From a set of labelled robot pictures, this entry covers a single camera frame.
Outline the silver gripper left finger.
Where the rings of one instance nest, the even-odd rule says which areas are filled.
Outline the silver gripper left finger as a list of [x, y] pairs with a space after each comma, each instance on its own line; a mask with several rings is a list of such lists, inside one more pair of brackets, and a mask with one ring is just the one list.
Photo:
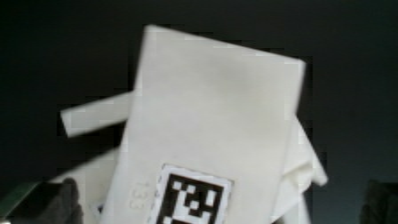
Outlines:
[[0, 224], [82, 224], [77, 181], [27, 182], [0, 200]]

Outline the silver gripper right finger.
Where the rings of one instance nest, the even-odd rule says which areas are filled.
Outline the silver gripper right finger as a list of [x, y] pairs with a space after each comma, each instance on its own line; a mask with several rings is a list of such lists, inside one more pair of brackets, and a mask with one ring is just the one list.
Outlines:
[[398, 183], [368, 182], [359, 224], [398, 224]]

